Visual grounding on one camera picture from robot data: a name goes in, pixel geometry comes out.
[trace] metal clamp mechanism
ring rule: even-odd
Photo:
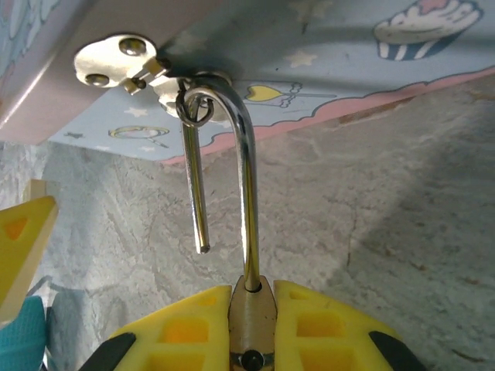
[[[273,370],[277,308],[258,256],[258,197],[254,130],[242,99],[220,73],[167,76],[171,64],[141,36],[118,35],[85,46],[74,58],[77,78],[95,87],[123,86],[130,94],[153,87],[160,104],[182,121],[184,156],[193,211],[196,250],[210,250],[198,128],[229,120],[237,149],[241,193],[244,276],[229,308],[230,364],[233,371]]]

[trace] chrome hook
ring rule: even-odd
[[[212,114],[214,100],[225,110],[234,130],[237,149],[237,171],[241,194],[241,236],[244,251],[244,279],[247,291],[260,289],[258,256],[258,195],[256,185],[256,155],[254,130],[248,110],[232,87],[220,77],[195,77],[189,87],[177,96],[176,106],[183,120],[184,157],[186,159],[189,197],[193,209],[196,250],[205,254],[210,250],[207,211],[201,171],[198,127],[207,120],[198,120],[198,110],[205,99],[208,114]]]

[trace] metal hook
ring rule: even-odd
[[[203,175],[201,172],[200,141],[198,127],[204,124],[197,120],[201,101],[215,100],[227,112],[234,130],[237,149],[237,171],[241,193],[241,235],[244,250],[245,288],[250,292],[260,289],[258,256],[258,197],[256,186],[256,158],[254,131],[248,110],[239,95],[219,77],[197,77],[192,79],[189,89],[177,106],[186,106],[187,115],[183,122],[184,157],[189,184],[189,197],[193,209],[196,250],[200,254],[210,250],[207,212],[204,200]]]

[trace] lollipop print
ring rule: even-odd
[[[251,104],[263,104],[287,108],[297,97],[336,97],[335,94],[311,94],[301,93],[301,83],[266,83],[252,84],[247,87],[247,95],[244,97]]]

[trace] metal bracket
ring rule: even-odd
[[[179,81],[186,84],[191,78],[214,75],[230,79],[224,73],[200,72],[190,77],[168,76],[172,64],[166,58],[156,57],[155,44],[145,37],[121,34],[110,36],[83,47],[74,57],[77,79],[86,85],[100,88],[123,86],[134,95],[152,87],[163,109],[173,117],[179,118],[176,110],[176,98],[179,94]],[[218,104],[215,104],[213,122],[227,121],[228,116]],[[198,115],[205,115],[207,108],[200,107]]]

